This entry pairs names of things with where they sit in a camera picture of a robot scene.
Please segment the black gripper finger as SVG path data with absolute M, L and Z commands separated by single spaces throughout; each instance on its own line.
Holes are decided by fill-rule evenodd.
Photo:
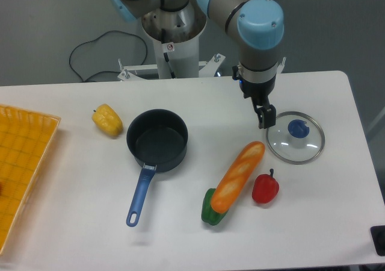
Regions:
M 270 104 L 267 97 L 262 100 L 251 99 L 254 111 L 257 115 L 259 129 L 267 129 L 276 124 L 276 108 Z

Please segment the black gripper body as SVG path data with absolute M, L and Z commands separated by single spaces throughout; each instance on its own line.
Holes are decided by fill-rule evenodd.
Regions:
M 264 70 L 250 70 L 239 64 L 232 67 L 232 78 L 239 81 L 245 98 L 265 100 L 275 86 L 276 65 Z

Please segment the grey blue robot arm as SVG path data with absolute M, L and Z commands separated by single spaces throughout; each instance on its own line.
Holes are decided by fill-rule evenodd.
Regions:
M 160 78 L 195 78 L 199 74 L 199 37 L 208 21 L 237 45 L 233 78 L 250 98 L 259 128 L 276 123 L 269 102 L 276 80 L 285 31 L 277 0 L 111 0 L 121 17 L 140 20 L 152 39 Z

